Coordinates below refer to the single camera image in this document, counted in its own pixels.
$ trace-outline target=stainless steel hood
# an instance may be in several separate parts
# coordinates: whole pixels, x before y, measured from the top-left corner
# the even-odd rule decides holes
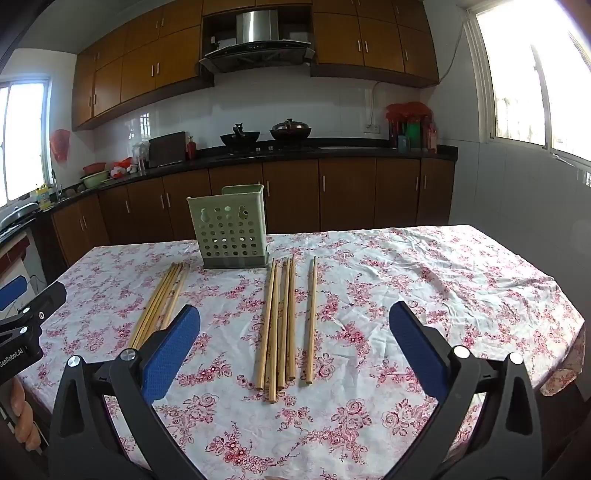
[[[212,73],[227,73],[300,65],[314,54],[309,42],[279,39],[277,10],[258,10],[236,16],[236,45],[208,53],[199,63]]]

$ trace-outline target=floral tablecloth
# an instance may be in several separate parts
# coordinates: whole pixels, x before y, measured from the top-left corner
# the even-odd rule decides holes
[[[313,385],[291,382],[277,404],[254,390],[267,273],[204,270],[197,242],[187,241],[95,248],[62,275],[67,302],[43,324],[45,356],[23,372],[26,386],[52,409],[70,355],[114,358],[172,262],[191,264],[176,311],[197,307],[202,331],[154,408],[212,480],[383,476],[436,406],[388,329],[398,300],[451,345],[491,359],[520,352],[535,387],[558,371],[546,393],[580,372],[581,315],[551,277],[472,227],[271,235],[268,242],[271,257],[297,260],[298,371],[308,355],[308,275],[318,256]],[[145,463],[116,401],[108,405],[130,458]],[[476,396],[456,444],[469,437],[481,405]]]

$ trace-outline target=blue gripper pad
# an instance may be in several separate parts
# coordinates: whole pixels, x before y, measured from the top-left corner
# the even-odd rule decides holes
[[[0,288],[0,310],[4,310],[13,301],[27,291],[27,279],[22,275]]]
[[[435,397],[439,402],[445,400],[449,392],[448,368],[426,335],[426,329],[429,327],[422,326],[403,301],[392,305],[389,321],[390,331],[424,392],[430,397]],[[435,334],[439,335],[443,343],[449,347],[439,332],[435,330]]]
[[[165,333],[165,337],[142,372],[142,396],[148,405],[164,398],[199,335],[200,328],[199,311],[191,305],[185,305],[166,330],[152,334]]]

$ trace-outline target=dish rack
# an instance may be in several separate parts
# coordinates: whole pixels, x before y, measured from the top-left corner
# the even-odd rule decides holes
[[[205,268],[267,267],[262,191],[262,185],[237,185],[187,198]]]

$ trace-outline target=bamboo chopstick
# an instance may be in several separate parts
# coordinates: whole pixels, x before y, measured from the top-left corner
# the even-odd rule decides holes
[[[273,278],[273,302],[269,330],[269,402],[277,402],[277,310],[279,300],[279,268],[275,267]]]
[[[255,388],[262,390],[265,387],[265,367],[267,365],[267,346],[269,344],[269,323],[271,321],[271,306],[273,302],[273,282],[277,262],[273,259],[271,273],[269,275],[269,290],[265,302],[265,316],[261,329],[261,344],[259,346],[259,363],[256,369]]]
[[[281,312],[281,328],[279,330],[279,366],[277,367],[277,389],[285,388],[285,364],[287,360],[287,319],[290,301],[290,260],[283,266],[285,283],[283,285],[283,310]]]
[[[131,339],[129,340],[129,344],[128,344],[128,347],[129,348],[135,348],[135,344],[137,342],[139,333],[144,328],[145,321],[146,321],[146,318],[148,316],[148,313],[151,311],[152,305],[154,304],[156,298],[158,297],[158,294],[160,293],[160,290],[162,289],[162,286],[164,285],[164,282],[166,281],[166,279],[168,278],[168,276],[171,274],[172,269],[173,269],[174,266],[175,266],[175,264],[170,265],[170,267],[168,268],[168,270],[166,272],[166,275],[163,276],[160,279],[160,282],[158,283],[158,286],[156,287],[156,290],[154,290],[154,292],[152,293],[152,296],[150,297],[150,300],[148,301],[148,304],[144,308],[144,311],[142,312],[141,317],[139,318],[138,322],[135,324],[134,334],[131,336]]]
[[[160,291],[160,295],[156,299],[156,302],[153,305],[154,309],[152,310],[152,313],[150,314],[150,318],[147,323],[147,327],[144,329],[144,332],[143,332],[142,336],[140,337],[141,339],[139,341],[138,347],[141,347],[145,343],[145,341],[149,338],[149,336],[152,335],[152,332],[155,330],[156,323],[158,322],[158,318],[160,317],[160,313],[162,312],[162,309],[164,308],[164,305],[166,304],[166,299],[170,295],[170,290],[172,290],[172,288],[173,288],[174,282],[178,276],[178,272],[180,271],[180,269],[181,269],[181,264],[176,264],[173,269],[172,275],[170,275],[170,277],[168,278],[168,281],[164,284],[162,290]]]
[[[306,383],[314,381],[314,330],[316,325],[316,257],[312,269],[312,289],[310,301],[310,322],[308,324],[308,363],[306,364]]]
[[[168,328],[168,326],[172,322],[174,306],[177,303],[178,295],[181,293],[181,290],[183,289],[184,281],[187,278],[187,275],[189,274],[189,269],[190,269],[189,264],[187,264],[187,265],[182,264],[181,276],[178,280],[177,288],[174,290],[173,298],[170,300],[170,302],[168,303],[168,307],[165,310],[166,314],[164,315],[164,320],[162,320],[162,325],[160,326],[160,330],[164,330],[164,329]]]
[[[290,263],[290,295],[287,330],[287,379],[296,379],[296,256],[291,256]]]

